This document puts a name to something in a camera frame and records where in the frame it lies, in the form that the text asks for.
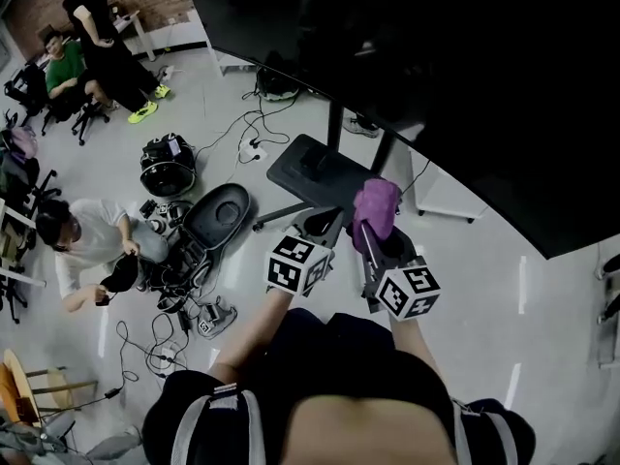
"purple cloth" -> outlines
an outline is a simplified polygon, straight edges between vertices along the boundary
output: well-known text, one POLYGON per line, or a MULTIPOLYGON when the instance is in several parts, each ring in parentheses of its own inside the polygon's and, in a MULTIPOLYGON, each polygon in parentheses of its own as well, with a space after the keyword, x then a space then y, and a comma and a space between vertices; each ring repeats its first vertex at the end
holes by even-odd
POLYGON ((366 246, 361 231, 361 223, 366 223, 385 241, 394 228, 396 207, 400 201, 400 189, 393 182, 384 179, 368 179, 363 189, 359 190, 354 200, 356 213, 353 218, 353 245, 359 253, 364 253, 366 246))

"black bag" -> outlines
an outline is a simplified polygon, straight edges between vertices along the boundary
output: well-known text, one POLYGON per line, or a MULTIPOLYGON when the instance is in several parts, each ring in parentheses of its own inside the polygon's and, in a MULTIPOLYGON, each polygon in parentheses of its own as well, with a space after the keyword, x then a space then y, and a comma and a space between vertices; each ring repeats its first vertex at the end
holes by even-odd
POLYGON ((196 183, 194 152, 181 136, 170 133, 161 139, 152 139, 142 152, 139 180, 151 195, 177 197, 196 183))

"tiled floor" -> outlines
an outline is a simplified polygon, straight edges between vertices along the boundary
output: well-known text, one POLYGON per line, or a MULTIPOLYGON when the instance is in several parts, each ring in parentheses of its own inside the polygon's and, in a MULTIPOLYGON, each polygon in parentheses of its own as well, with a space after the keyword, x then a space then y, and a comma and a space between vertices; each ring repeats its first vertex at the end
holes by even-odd
MULTIPOLYGON (((127 112, 120 110, 109 124, 97 121, 92 126, 84 147, 78 146, 67 124, 53 126, 46 137, 39 138, 40 160, 44 169, 58 170, 63 198, 113 199, 136 211, 150 198, 139 180, 140 149, 148 140, 175 132, 196 147, 205 146, 242 112, 257 106, 256 100, 240 99, 253 88, 254 75, 231 73, 220 81, 203 50, 166 55, 146 65, 156 71, 163 64, 182 70, 170 83, 174 97, 160 101, 159 111, 141 124, 130 126, 127 112)), ((274 131, 325 140, 327 110, 327 102, 303 95, 293 108, 267 122, 274 131)), ((38 128, 41 122, 37 118, 33 126, 38 128)), ((237 126, 215 148, 201 154, 201 181, 190 199, 232 175, 241 131, 242 126, 237 126)), ((377 140, 343 133, 342 151, 366 166, 377 144, 377 140)), ((411 181, 411 164, 407 151, 397 148, 384 176, 404 187, 411 181)), ((239 165, 232 177, 247 188, 262 213, 296 202, 265 176, 284 147, 269 144, 265 149, 266 161, 239 165)), ((502 402, 510 392, 512 407, 537 431, 534 463, 594 461, 613 447, 620 430, 620 374, 600 371, 596 362, 604 337, 594 322, 603 302, 603 286, 592 275, 596 246, 547 262, 492 210, 471 225, 429 214, 418 217, 412 193, 407 194, 402 210, 397 225, 423 248, 443 287, 439 302, 421 325, 450 392, 464 401, 494 397, 502 402), (520 268, 525 270, 525 282, 519 279, 520 268), (527 298, 522 314, 520 297, 527 298)), ((214 294, 235 305, 239 317, 212 342, 192 336, 186 354, 191 368, 205 369, 211 350, 233 336, 234 329, 259 308, 264 252, 282 224, 266 226, 261 233, 246 230, 227 249, 214 294)), ((603 257, 615 254, 620 251, 620 239, 603 243, 601 249, 603 257)), ((122 342, 116 324, 126 321, 132 340, 143 346, 151 343, 157 296, 129 292, 120 294, 108 309, 91 307, 68 314, 60 302, 52 252, 39 245, 33 256, 30 271, 45 278, 47 287, 28 291, 30 307, 20 312, 21 325, 13 325, 8 312, 0 316, 0 347, 14 348, 27 369, 63 364, 89 372, 99 380, 98 395, 118 387, 122 342)), ((296 299, 294 304, 324 319, 337 311, 369 317, 359 298, 357 258, 343 233, 334 264, 335 272, 310 298, 296 299)), ((95 269, 85 273, 82 281, 101 279, 103 274, 95 269)), ((373 319, 384 325, 388 321, 385 313, 373 319)), ((182 334, 175 339, 184 342, 182 334)), ((77 415, 76 440, 81 450, 127 423, 140 425, 159 394, 161 382, 146 371, 143 355, 128 346, 124 358, 125 368, 137 372, 140 380, 128 383, 121 397, 77 415)), ((369 369, 372 362, 368 360, 369 369)), ((88 398, 81 395, 81 401, 88 398)))

